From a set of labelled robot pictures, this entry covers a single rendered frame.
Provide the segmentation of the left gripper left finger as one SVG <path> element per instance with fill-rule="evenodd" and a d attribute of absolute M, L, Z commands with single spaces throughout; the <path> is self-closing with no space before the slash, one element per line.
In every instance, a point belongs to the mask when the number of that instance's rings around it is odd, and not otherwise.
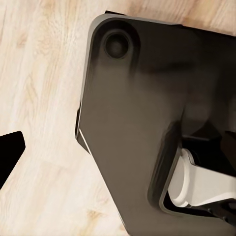
<path fill-rule="evenodd" d="M 26 149 L 21 131 L 0 136 L 0 190 Z"/>

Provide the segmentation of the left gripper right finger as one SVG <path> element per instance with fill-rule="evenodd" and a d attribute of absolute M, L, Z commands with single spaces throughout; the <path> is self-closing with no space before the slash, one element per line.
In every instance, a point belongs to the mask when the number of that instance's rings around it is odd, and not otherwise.
<path fill-rule="evenodd" d="M 224 131 L 220 148 L 236 170 L 236 133 Z"/>

